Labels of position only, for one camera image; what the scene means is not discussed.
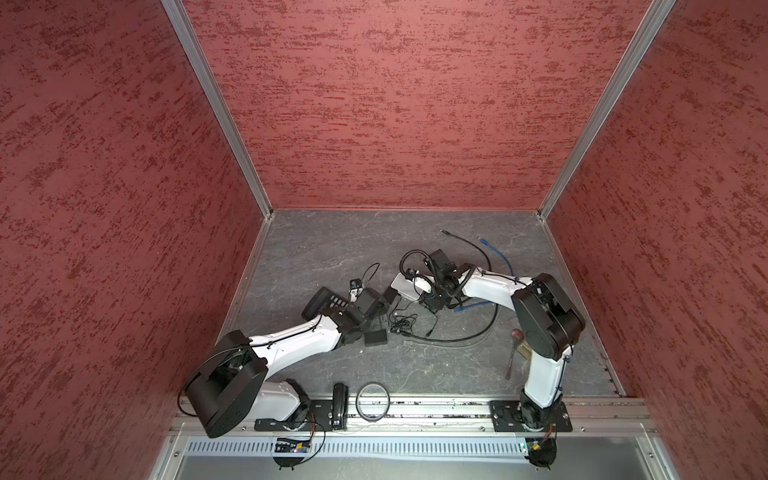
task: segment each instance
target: gray cable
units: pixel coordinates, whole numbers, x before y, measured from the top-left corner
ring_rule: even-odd
[[[386,395],[386,407],[384,408],[384,412],[376,416],[368,416],[365,413],[363,413],[362,410],[360,410],[360,396],[362,395],[363,392],[366,391],[366,389],[372,386],[377,386],[381,390],[384,390],[384,394]],[[357,410],[357,415],[360,415],[361,419],[366,420],[368,422],[378,422],[379,420],[383,419],[386,416],[386,413],[389,411],[390,402],[391,401],[389,399],[389,392],[387,392],[387,389],[384,388],[384,385],[378,382],[368,382],[362,386],[359,392],[357,392],[357,397],[355,397],[355,410]]]

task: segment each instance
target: textured red wall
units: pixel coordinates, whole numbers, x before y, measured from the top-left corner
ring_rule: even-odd
[[[160,2],[0,38],[0,478],[144,480],[258,209]]]
[[[278,207],[538,208],[649,0],[187,0]]]
[[[768,472],[767,25],[678,0],[549,220],[686,480]]]

